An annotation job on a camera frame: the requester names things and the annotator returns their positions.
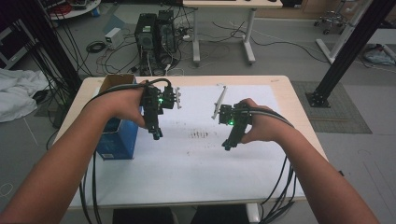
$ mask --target floor mat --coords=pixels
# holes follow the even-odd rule
[[[305,93],[313,92],[318,82],[292,81],[291,84],[315,132],[372,133],[341,83],[337,84],[328,99],[330,108],[311,107],[306,100]]]

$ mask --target computer tower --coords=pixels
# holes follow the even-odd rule
[[[134,30],[140,59],[140,76],[152,76],[153,70],[160,64],[161,38],[157,23],[157,14],[142,13]]]
[[[161,44],[165,51],[175,53],[177,46],[175,39],[174,11],[160,10],[157,21],[160,29]]]

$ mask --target person's right hand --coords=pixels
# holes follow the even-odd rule
[[[271,110],[268,106],[257,105],[256,102],[250,98],[242,100],[241,103],[247,104],[249,107],[261,107]],[[256,114],[252,116],[252,127],[250,131],[242,137],[241,143],[246,144],[253,141],[278,142],[283,132],[289,129],[293,128],[281,120]]]

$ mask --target chair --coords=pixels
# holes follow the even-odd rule
[[[339,28],[345,28],[348,20],[342,14],[342,11],[346,2],[356,2],[356,0],[341,0],[335,11],[327,11],[322,17],[315,21],[314,26],[319,26],[320,22],[326,23],[326,28],[323,30],[324,35],[327,35],[334,25]]]

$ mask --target black metal pole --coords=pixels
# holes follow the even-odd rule
[[[332,90],[395,4],[396,0],[373,0],[315,91],[306,93],[312,107],[327,106]]]

